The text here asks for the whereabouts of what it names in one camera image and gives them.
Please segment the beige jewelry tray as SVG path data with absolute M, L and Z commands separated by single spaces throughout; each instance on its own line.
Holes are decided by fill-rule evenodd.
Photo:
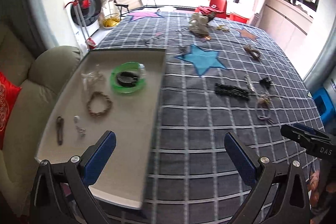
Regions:
M 130 61 L 145 65 L 145 87 L 131 94 L 112 91 L 109 82 L 112 70 Z M 166 51 L 163 48 L 90 51 L 60 93 L 39 142 L 35 159 L 46 159 L 52 164 L 66 162 L 74 155 L 82 155 L 104 132 L 110 130 L 116 134 L 116 148 L 96 183 L 90 186 L 90 191 L 106 203 L 128 209 L 141 208 L 165 63 Z M 112 108 L 101 117 L 93 117 L 91 112 L 103 111 L 105 103 L 96 99 L 92 102 L 91 109 L 87 108 L 91 93 L 83 90 L 80 75 L 90 72 L 96 64 L 100 65 L 105 82 L 97 85 L 93 91 L 102 92 L 112 101 Z M 86 129 L 85 136 L 80 136 L 75 129 L 76 115 Z M 57 143 L 58 116 L 64 119 L 62 145 Z

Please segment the beige sideboard cabinet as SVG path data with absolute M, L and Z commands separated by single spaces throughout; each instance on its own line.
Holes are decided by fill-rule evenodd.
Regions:
M 264 30 L 288 57 L 305 45 L 313 18 L 284 0 L 266 0 L 259 28 Z

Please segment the blue plastic stool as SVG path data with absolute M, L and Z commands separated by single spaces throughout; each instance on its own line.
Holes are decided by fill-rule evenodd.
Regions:
M 322 123 L 326 125 L 331 122 L 331 120 L 335 117 L 335 107 L 325 88 L 319 88 L 313 94 L 313 100 L 318 109 Z

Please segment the red plastic chair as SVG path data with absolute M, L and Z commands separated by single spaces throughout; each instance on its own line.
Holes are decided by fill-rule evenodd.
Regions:
M 210 0 L 208 6 L 198 6 L 195 12 L 201 13 L 202 15 L 210 15 L 214 13 L 218 18 L 227 18 L 227 0 Z

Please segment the black hair claw clip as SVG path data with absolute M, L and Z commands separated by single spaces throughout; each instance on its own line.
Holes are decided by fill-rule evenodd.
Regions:
M 264 77 L 259 80 L 259 84 L 269 90 L 273 84 L 272 80 L 269 77 Z

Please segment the round gold keychain charm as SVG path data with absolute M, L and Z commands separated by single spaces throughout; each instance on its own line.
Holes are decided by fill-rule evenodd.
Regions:
M 255 104 L 255 112 L 258 120 L 264 121 L 269 124 L 273 124 L 272 120 L 272 111 L 271 107 L 271 99 L 268 95 L 262 94 L 257 95 L 257 101 Z

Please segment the folding camp chair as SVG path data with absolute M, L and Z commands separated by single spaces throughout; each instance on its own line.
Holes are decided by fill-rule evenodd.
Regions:
M 144 7 L 142 0 L 114 0 L 114 5 L 118 8 L 120 18 L 133 10 L 142 9 Z

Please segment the yellow basket with bananas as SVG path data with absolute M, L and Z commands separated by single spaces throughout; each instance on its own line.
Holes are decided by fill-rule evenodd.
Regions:
M 117 14 L 110 14 L 108 16 L 105 16 L 102 20 L 102 26 L 105 29 L 111 29 L 117 26 L 121 22 L 120 16 Z

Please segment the green leather sofa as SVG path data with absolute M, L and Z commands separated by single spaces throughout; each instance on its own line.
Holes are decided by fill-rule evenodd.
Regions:
M 39 139 L 80 59 L 79 49 L 72 46 L 54 47 L 33 57 L 9 26 L 1 23 L 1 73 L 22 88 L 1 149 L 1 195 L 18 217 L 29 211 Z

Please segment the red plastic bin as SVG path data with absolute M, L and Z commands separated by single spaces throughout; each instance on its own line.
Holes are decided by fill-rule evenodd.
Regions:
M 247 24 L 249 18 L 246 18 L 246 17 L 244 17 L 244 16 L 241 16 L 241 15 L 239 15 L 239 14 L 237 14 L 237 13 L 231 12 L 231 13 L 230 13 L 230 16 L 229 16 L 229 20 Z

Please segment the silver charm with grey disc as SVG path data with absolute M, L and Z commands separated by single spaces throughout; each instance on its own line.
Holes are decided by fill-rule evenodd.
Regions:
M 80 136 L 86 135 L 86 129 L 82 126 L 80 117 L 78 115 L 74 116 L 73 118 L 75 129 Z

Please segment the white washing machine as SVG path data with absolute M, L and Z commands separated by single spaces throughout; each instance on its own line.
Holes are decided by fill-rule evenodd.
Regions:
M 74 0 L 64 0 L 64 4 L 66 5 L 68 2 L 71 2 Z M 79 0 L 81 12 L 84 16 L 85 23 L 87 25 L 87 30 L 89 32 L 89 35 L 92 37 L 92 35 L 99 30 L 100 24 L 99 24 L 99 17 L 101 13 L 101 1 L 100 0 Z M 70 25 L 73 31 L 73 34 L 76 38 L 76 42 L 81 49 L 82 53 L 87 53 L 87 47 L 85 44 L 84 37 L 82 35 L 82 32 L 80 30 L 80 27 L 78 25 L 74 7 L 72 4 L 68 5 L 66 8 L 66 12 L 70 21 Z

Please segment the dark patterned bow scrunchie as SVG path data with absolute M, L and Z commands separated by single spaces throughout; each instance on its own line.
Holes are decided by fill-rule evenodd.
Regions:
M 208 22 L 214 20 L 214 18 L 216 17 L 217 13 L 216 12 L 210 12 L 206 15 Z

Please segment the gold hair clip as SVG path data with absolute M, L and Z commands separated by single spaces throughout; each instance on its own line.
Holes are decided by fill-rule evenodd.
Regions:
M 230 32 L 230 29 L 224 24 L 216 26 L 215 29 L 222 32 Z

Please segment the green plastic bangle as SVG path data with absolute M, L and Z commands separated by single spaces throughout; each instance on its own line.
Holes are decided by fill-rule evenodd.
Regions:
M 146 69 L 142 63 L 123 63 L 115 67 L 110 75 L 110 86 L 116 93 L 131 94 L 143 89 L 145 85 Z

